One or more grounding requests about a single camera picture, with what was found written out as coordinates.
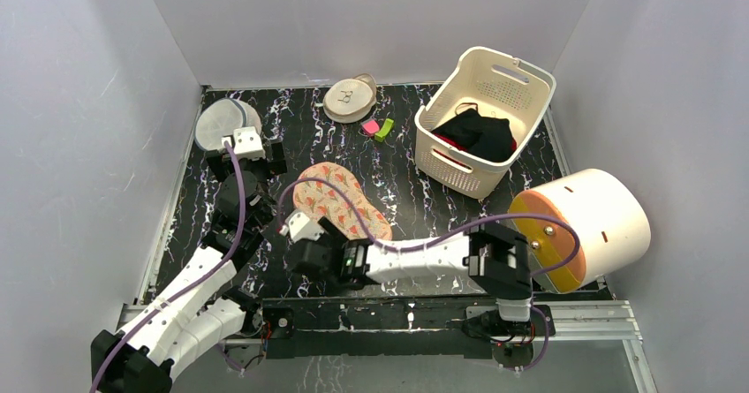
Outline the floral mesh laundry bag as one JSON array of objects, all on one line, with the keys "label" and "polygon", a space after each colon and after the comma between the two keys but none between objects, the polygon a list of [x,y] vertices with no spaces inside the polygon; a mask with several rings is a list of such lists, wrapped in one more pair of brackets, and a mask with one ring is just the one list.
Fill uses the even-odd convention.
[{"label": "floral mesh laundry bag", "polygon": [[312,219],[321,217],[331,221],[348,239],[366,238],[355,210],[362,217],[374,238],[392,240],[392,229],[385,216],[367,199],[359,180],[345,167],[333,162],[319,162],[305,169],[299,178],[320,178],[340,190],[353,204],[346,201],[321,181],[307,181],[293,188],[296,209]]}]

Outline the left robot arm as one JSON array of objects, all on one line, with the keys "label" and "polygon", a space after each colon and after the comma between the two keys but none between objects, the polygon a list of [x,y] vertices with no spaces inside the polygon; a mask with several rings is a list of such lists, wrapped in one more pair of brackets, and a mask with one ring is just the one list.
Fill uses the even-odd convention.
[{"label": "left robot arm", "polygon": [[287,171],[281,141],[270,156],[226,140],[208,153],[220,182],[209,229],[192,258],[149,305],[116,332],[91,343],[93,392],[169,392],[197,358],[229,336],[254,336],[264,314],[257,300],[234,287],[220,294],[259,251],[276,216],[268,183]]}]

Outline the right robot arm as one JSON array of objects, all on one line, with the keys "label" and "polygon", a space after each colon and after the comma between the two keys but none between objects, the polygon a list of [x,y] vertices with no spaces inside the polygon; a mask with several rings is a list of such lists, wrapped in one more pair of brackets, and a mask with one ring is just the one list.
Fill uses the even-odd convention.
[{"label": "right robot arm", "polygon": [[291,241],[294,272],[333,291],[406,278],[470,278],[496,304],[482,313],[467,313],[463,331],[468,336],[526,343],[547,321],[533,307],[528,241],[498,223],[475,224],[445,239],[373,241],[348,239],[326,219],[316,222],[300,213],[290,216],[279,232]]}]

